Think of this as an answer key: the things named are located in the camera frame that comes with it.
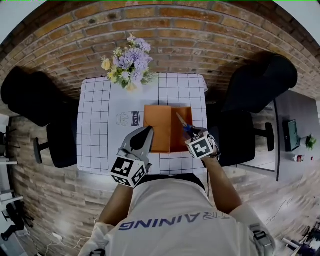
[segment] flower bouquet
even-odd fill
[[[113,51],[111,61],[103,56],[101,67],[108,71],[108,78],[118,83],[127,91],[142,89],[152,79],[148,64],[153,60],[148,53],[151,46],[142,38],[135,38],[132,34],[127,38],[128,47],[118,47]]]

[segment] white flower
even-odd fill
[[[125,72],[123,72],[123,73],[121,74],[121,77],[122,77],[124,80],[128,81],[128,80],[130,79],[130,73],[125,71]]]
[[[121,54],[122,54],[122,50],[120,47],[116,48],[114,51],[113,51],[113,54],[120,57]]]

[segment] black and white marker cube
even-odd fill
[[[145,163],[139,160],[118,156],[110,175],[115,182],[134,188],[147,174]]]
[[[211,139],[207,130],[187,140],[185,144],[195,159],[201,159],[212,154],[215,148],[215,142]]]

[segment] scissor blade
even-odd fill
[[[181,117],[181,115],[179,115],[177,112],[176,112],[176,115],[177,117],[179,118],[180,122],[182,123],[182,125],[184,127],[187,127],[187,123],[185,122],[185,120],[183,120],[183,118]]]

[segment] purple flower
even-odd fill
[[[127,68],[130,68],[132,65],[132,61],[128,60],[126,57],[121,56],[119,58],[119,65],[117,67],[122,68],[126,70]]]
[[[120,67],[119,60],[118,60],[118,58],[116,56],[113,56],[112,60],[113,60],[113,65],[116,65],[117,67]]]
[[[134,41],[135,39],[136,39],[136,37],[133,36],[132,34],[127,38],[127,40],[128,40],[129,42]]]
[[[144,52],[150,52],[151,45],[149,43],[147,43],[144,39],[137,38],[136,40],[134,40],[134,42],[135,42],[136,46],[140,47],[141,50],[143,50]]]
[[[140,73],[139,71],[133,71],[133,73],[131,74],[131,80],[134,84],[136,83],[141,83],[141,80],[144,76],[142,75],[142,73]]]
[[[137,71],[144,71],[148,67],[148,62],[145,59],[137,59],[134,62],[134,67]]]
[[[134,63],[136,60],[143,58],[144,52],[139,48],[131,48],[124,53],[127,62]]]

